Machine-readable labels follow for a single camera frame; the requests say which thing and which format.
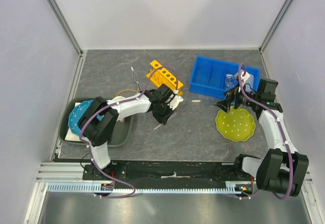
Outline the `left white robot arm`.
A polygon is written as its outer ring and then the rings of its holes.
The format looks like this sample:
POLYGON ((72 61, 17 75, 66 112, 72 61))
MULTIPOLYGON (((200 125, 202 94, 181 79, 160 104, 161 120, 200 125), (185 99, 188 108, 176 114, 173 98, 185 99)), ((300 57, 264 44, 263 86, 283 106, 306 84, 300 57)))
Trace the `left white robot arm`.
POLYGON ((80 140, 90 148, 91 160, 95 164, 94 175, 100 180, 111 176, 111 158, 108 153, 115 124, 121 119, 151 112, 160 124, 166 124, 176 108, 183 102, 177 90, 171 90, 165 84, 158 89, 144 90, 128 98, 105 100, 93 99, 77 123, 80 140))

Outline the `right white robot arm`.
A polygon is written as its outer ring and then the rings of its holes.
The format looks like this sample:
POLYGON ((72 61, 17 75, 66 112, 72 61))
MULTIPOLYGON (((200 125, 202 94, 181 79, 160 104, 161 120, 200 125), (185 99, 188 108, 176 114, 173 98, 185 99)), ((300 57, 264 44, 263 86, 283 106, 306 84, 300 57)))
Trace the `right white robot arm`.
POLYGON ((260 160, 254 156, 240 155, 240 163, 233 166, 233 176, 244 180, 249 175, 256 179, 259 190, 272 192, 279 199, 296 197, 301 190, 309 159, 298 153, 284 125, 283 110, 275 102, 278 82, 260 79, 257 91, 247 92, 243 84, 224 93, 225 98, 215 103, 229 114, 231 104, 237 110, 241 105, 250 107, 264 130, 268 152, 260 160))

